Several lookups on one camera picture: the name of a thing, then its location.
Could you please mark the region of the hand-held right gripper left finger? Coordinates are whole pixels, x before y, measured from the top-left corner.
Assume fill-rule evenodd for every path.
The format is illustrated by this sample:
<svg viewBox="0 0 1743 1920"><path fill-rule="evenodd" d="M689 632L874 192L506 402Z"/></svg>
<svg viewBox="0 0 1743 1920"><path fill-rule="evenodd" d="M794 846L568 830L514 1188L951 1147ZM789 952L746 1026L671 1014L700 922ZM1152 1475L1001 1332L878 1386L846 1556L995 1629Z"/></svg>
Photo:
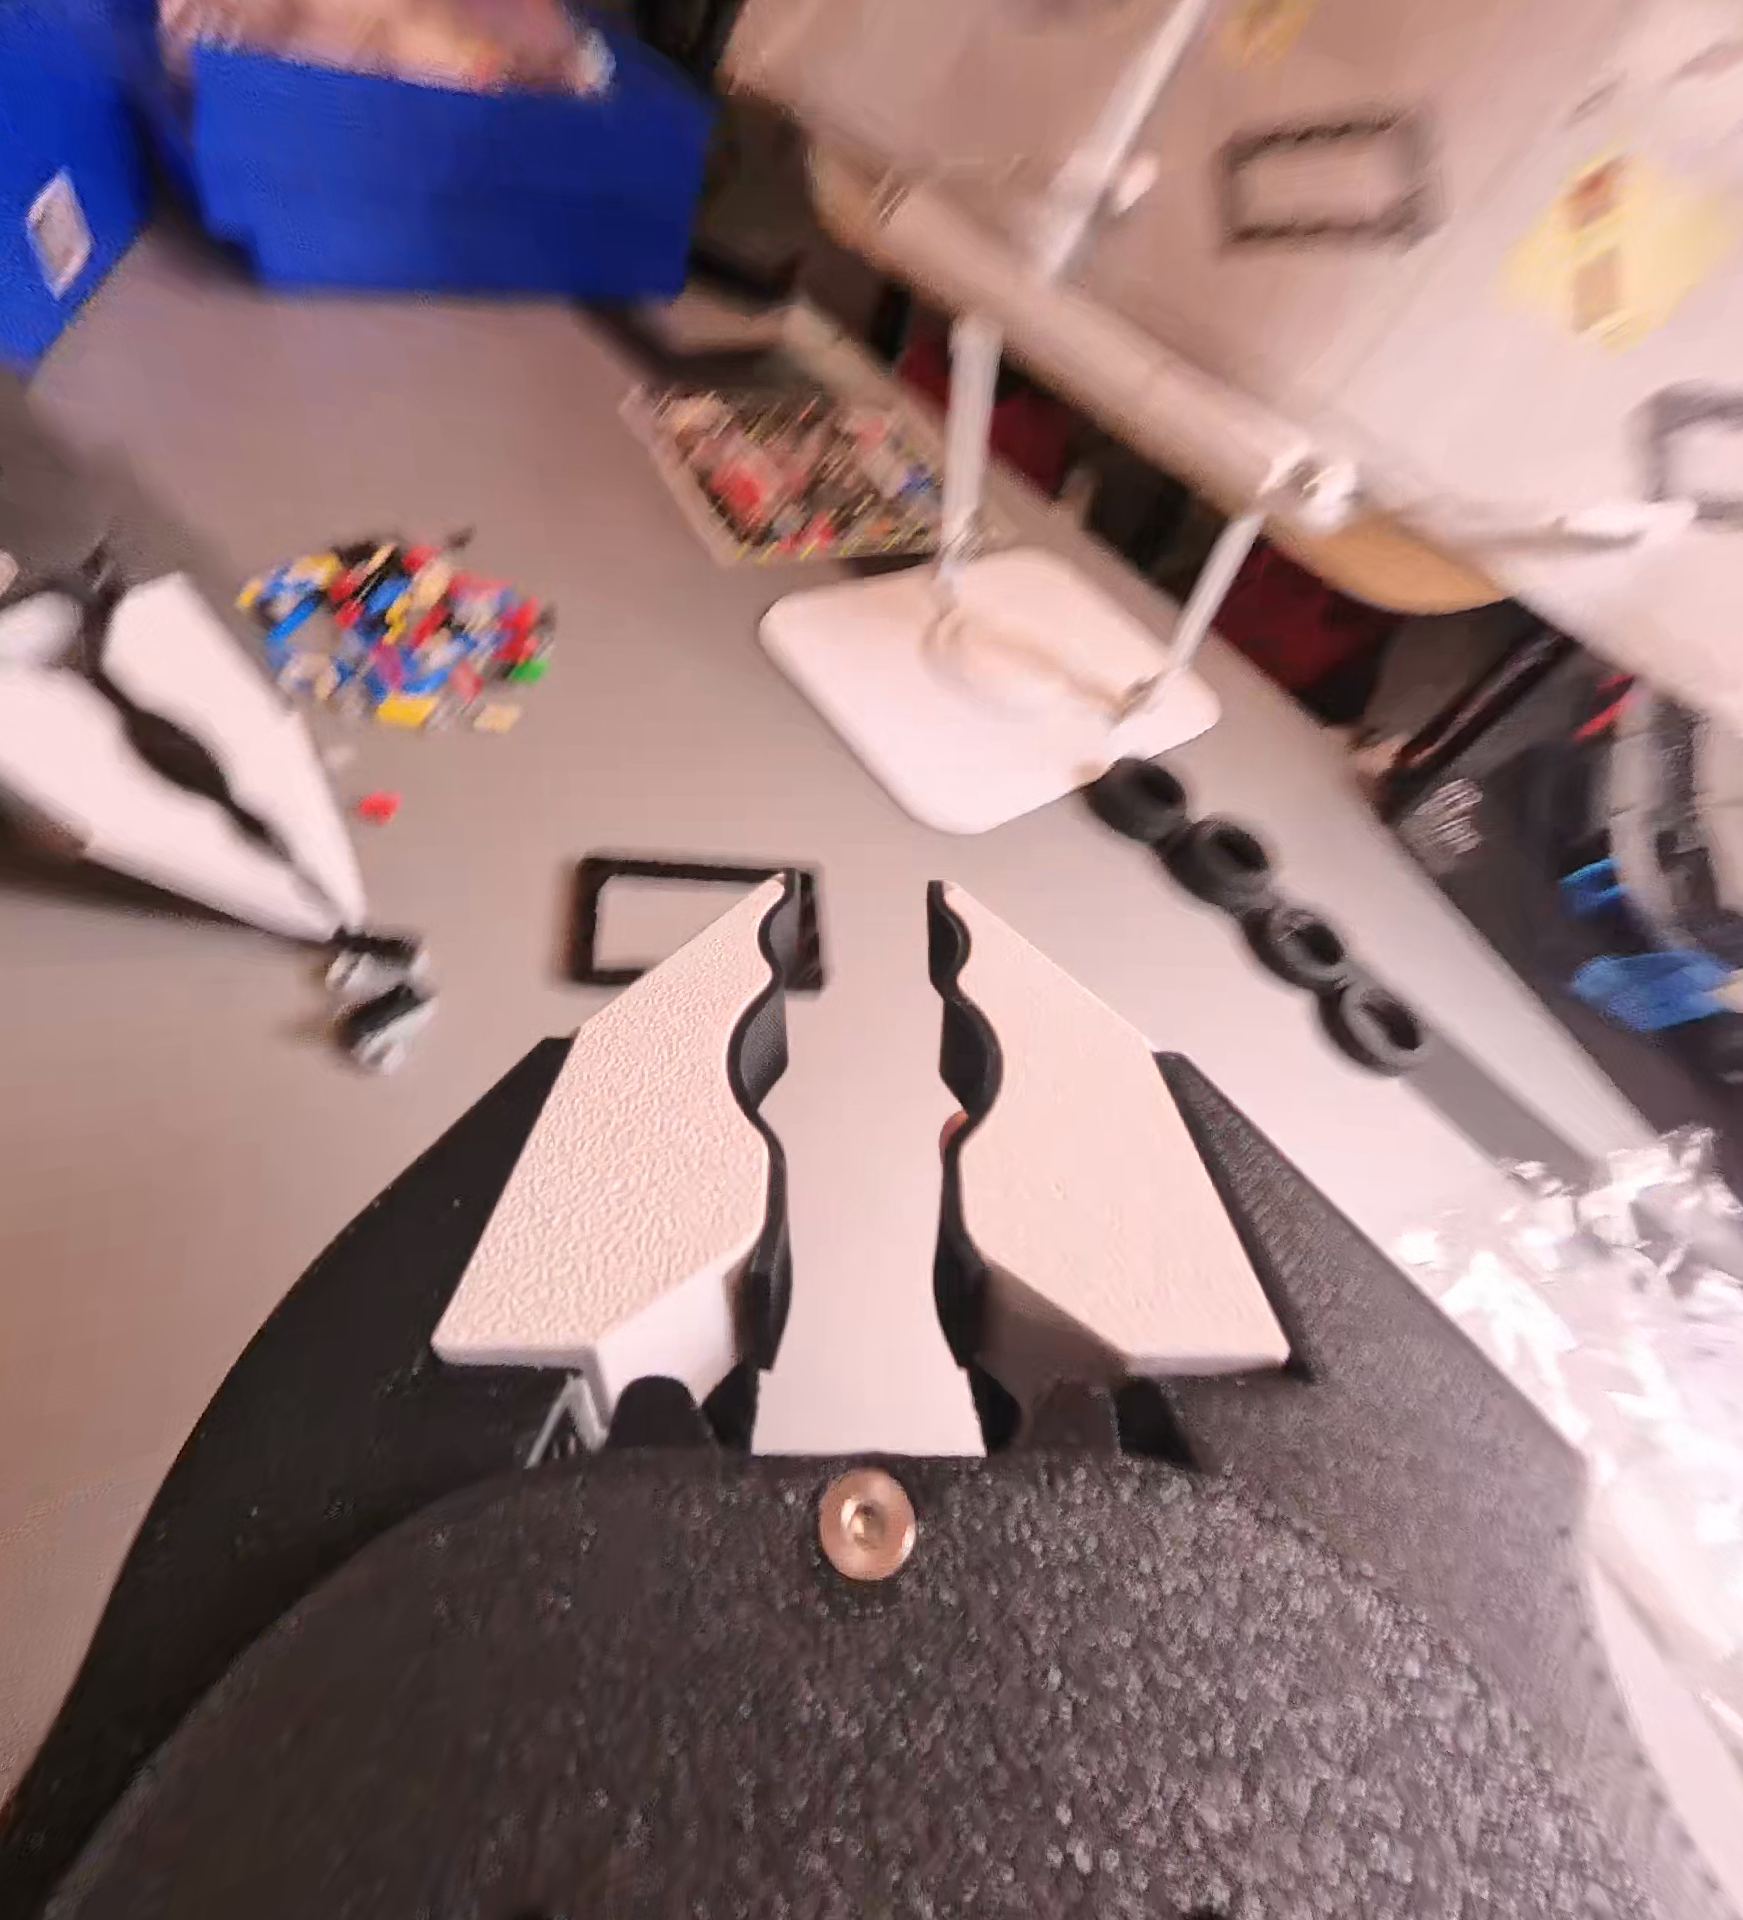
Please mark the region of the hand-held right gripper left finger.
<svg viewBox="0 0 1743 1920"><path fill-rule="evenodd" d="M638 1380L752 1415L791 1294L791 882L771 873L569 1039L429 1347L560 1372L606 1423Z"/></svg>

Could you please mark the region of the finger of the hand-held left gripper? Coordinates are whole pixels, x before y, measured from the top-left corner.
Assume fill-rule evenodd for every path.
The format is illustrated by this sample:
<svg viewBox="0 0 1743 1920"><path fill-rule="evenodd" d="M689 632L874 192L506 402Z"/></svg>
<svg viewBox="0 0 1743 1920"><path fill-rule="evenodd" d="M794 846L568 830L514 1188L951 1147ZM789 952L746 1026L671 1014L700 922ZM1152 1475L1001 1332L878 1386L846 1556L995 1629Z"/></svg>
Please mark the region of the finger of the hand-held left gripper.
<svg viewBox="0 0 1743 1920"><path fill-rule="evenodd" d="M162 800L172 781L196 793L220 788L211 760L165 722L107 704L67 667L0 663L0 789L26 811L61 830L92 863L247 923L175 883L129 868L124 801L147 788ZM322 946L353 927L258 927L288 942Z"/></svg>
<svg viewBox="0 0 1743 1920"><path fill-rule="evenodd" d="M124 806L127 863L260 927L363 927L368 897L341 806L306 733L184 574L129 589L98 651L133 717L165 722L220 788Z"/></svg>

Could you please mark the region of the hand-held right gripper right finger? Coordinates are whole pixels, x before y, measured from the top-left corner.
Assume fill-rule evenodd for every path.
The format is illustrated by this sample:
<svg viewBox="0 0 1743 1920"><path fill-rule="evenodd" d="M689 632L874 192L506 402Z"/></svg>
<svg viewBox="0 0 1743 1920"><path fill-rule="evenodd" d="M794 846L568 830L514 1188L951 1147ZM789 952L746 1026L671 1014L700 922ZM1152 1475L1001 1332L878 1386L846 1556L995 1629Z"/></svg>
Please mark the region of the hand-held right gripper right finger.
<svg viewBox="0 0 1743 1920"><path fill-rule="evenodd" d="M1018 1408L1053 1383L1273 1373L1289 1338L1154 1050L968 889L927 887L942 1007L934 1301Z"/></svg>

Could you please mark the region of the pile of small lego pieces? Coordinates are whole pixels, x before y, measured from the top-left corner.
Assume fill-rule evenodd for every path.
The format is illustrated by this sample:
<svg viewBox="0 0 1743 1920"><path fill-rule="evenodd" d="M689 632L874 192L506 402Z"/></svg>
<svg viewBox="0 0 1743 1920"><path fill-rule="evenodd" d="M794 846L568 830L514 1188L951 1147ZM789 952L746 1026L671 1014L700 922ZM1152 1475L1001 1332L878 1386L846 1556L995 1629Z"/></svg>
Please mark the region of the pile of small lego pieces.
<svg viewBox="0 0 1743 1920"><path fill-rule="evenodd" d="M501 736L548 673L556 606L471 567L471 540L333 540L247 578L235 606L293 700L374 723L389 692L439 692L424 733Z"/></svg>

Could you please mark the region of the black rectangular lego frame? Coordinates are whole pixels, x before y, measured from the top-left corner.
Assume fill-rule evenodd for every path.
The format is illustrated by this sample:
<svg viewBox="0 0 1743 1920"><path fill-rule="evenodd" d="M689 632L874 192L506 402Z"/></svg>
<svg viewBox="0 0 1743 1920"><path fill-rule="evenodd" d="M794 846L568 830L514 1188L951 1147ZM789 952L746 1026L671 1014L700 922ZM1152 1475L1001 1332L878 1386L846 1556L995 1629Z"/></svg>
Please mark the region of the black rectangular lego frame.
<svg viewBox="0 0 1743 1920"><path fill-rule="evenodd" d="M652 852L587 852L569 872L569 922L565 978L580 987L621 988L656 967L656 958L609 963L603 958L600 922L612 887L684 893L741 893L773 877L787 880L793 906L793 946L787 991L817 994L827 984L821 872L791 861L733 861Z"/></svg>

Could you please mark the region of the grey lego connector assembly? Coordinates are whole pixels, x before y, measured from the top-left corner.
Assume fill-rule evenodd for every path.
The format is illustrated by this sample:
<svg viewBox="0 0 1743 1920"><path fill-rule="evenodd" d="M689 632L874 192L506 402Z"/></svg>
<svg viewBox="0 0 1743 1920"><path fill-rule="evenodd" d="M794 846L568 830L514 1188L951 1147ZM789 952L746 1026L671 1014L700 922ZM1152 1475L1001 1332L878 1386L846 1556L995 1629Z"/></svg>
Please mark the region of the grey lego connector assembly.
<svg viewBox="0 0 1743 1920"><path fill-rule="evenodd" d="M402 980L376 997L350 1002L333 1035L345 1061L368 1072L391 1072L435 1014L435 997Z"/></svg>

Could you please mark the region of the grey and black lego assembly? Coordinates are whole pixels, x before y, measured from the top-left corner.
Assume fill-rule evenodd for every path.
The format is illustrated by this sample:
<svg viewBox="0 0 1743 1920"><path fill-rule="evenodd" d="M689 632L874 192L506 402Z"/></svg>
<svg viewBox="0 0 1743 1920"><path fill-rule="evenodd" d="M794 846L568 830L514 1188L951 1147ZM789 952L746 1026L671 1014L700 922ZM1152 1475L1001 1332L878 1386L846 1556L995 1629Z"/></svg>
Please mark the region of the grey and black lego assembly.
<svg viewBox="0 0 1743 1920"><path fill-rule="evenodd" d="M374 998L426 978L422 939L402 933L348 931L331 942L322 961L322 988L339 1000Z"/></svg>

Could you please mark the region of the black rubber lego tire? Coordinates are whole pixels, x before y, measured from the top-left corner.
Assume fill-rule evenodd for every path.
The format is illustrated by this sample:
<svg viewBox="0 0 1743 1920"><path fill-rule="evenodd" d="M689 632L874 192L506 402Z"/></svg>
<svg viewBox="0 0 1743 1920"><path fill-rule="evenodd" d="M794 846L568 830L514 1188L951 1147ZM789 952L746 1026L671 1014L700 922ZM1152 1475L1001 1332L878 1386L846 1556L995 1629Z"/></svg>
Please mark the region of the black rubber lego tire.
<svg viewBox="0 0 1743 1920"><path fill-rule="evenodd" d="M1270 899L1240 925L1255 963L1305 994L1331 998L1357 974L1338 929L1303 902Z"/></svg>
<svg viewBox="0 0 1743 1920"><path fill-rule="evenodd" d="M1345 1059L1379 1076L1406 1076L1429 1053L1431 1036L1412 1004L1364 974L1320 997L1318 1020Z"/></svg>
<svg viewBox="0 0 1743 1920"><path fill-rule="evenodd" d="M1207 814L1185 819L1156 846L1156 855L1185 891L1230 918L1247 918L1273 899L1273 861L1243 824Z"/></svg>
<svg viewBox="0 0 1743 1920"><path fill-rule="evenodd" d="M1154 760L1119 757L1080 798L1102 825L1147 847L1168 841L1191 819L1187 788Z"/></svg>

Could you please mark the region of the clear bag of lego parts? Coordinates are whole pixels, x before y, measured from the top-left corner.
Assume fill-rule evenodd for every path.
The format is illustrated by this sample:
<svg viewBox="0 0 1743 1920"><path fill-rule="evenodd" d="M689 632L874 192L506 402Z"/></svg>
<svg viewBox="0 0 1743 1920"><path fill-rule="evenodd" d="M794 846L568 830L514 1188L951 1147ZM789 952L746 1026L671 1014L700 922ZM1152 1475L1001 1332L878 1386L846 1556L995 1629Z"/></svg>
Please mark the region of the clear bag of lego parts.
<svg viewBox="0 0 1743 1920"><path fill-rule="evenodd" d="M167 62L233 50L459 92L603 92L617 57L560 2L162 2Z"/></svg>

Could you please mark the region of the lego instruction booklet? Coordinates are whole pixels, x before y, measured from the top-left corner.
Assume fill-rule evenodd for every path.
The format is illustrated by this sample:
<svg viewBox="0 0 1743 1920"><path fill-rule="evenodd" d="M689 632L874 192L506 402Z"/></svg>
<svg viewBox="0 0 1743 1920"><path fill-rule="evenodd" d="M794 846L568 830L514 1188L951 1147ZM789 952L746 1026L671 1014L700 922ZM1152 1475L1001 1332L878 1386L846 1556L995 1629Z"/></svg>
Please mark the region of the lego instruction booklet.
<svg viewBox="0 0 1743 1920"><path fill-rule="evenodd" d="M722 564L932 561L944 477L919 422L821 385L638 385L618 410Z"/></svg>

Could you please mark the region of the car printed lego box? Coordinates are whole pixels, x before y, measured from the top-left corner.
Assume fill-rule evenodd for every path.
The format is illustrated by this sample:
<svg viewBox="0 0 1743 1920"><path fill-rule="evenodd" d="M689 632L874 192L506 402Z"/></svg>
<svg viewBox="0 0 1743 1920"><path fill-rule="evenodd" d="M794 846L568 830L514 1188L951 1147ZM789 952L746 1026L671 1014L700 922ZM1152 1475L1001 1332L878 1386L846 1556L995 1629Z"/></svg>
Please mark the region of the car printed lego box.
<svg viewBox="0 0 1743 1920"><path fill-rule="evenodd" d="M1743 1153L1743 738L1508 606L1379 818L1659 1130Z"/></svg>

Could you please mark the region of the small blue storage bin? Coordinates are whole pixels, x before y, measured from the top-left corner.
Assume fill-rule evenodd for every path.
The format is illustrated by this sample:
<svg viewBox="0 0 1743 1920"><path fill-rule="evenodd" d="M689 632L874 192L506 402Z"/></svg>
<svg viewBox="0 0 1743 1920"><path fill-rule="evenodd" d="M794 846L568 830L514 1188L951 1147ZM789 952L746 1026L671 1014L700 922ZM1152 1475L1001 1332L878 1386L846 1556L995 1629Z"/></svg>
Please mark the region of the small blue storage bin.
<svg viewBox="0 0 1743 1920"><path fill-rule="evenodd" d="M151 209L105 4L0 2L0 365L35 371Z"/></svg>

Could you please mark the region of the large blue storage bin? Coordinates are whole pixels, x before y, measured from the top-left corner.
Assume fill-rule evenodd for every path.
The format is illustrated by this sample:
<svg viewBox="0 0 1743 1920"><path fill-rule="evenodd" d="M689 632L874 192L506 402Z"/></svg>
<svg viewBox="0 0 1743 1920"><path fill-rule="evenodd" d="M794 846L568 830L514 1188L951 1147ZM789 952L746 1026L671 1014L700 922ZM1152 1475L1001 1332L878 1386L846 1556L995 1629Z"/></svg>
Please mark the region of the large blue storage bin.
<svg viewBox="0 0 1743 1920"><path fill-rule="evenodd" d="M175 194L285 291L675 295L711 99L617 30L601 92L466 92L206 42L167 55L157 4L115 4L121 62Z"/></svg>

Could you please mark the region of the empty clear plastic bag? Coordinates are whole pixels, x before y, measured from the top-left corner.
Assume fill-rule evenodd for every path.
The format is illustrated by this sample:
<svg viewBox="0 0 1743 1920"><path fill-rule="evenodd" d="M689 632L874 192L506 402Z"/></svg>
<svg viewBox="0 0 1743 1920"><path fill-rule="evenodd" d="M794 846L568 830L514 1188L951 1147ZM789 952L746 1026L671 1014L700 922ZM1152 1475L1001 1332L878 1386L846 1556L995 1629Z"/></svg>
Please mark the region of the empty clear plastic bag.
<svg viewBox="0 0 1743 1920"><path fill-rule="evenodd" d="M1743 1200L1714 1132L1575 1180L1504 1164L1393 1251L1575 1448L1619 1585L1743 1742Z"/></svg>

